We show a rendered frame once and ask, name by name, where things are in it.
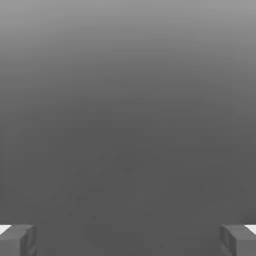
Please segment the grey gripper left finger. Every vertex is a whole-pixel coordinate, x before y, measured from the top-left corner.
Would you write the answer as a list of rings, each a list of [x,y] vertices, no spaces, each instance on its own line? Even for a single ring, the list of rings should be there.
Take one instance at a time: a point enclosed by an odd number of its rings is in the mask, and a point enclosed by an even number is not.
[[[38,256],[37,226],[14,224],[0,234],[0,256]]]

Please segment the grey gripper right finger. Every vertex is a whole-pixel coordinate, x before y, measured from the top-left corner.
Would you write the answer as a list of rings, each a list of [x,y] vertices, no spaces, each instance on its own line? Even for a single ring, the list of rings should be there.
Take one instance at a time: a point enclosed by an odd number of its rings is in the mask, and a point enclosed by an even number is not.
[[[221,225],[223,256],[256,256],[256,224]]]

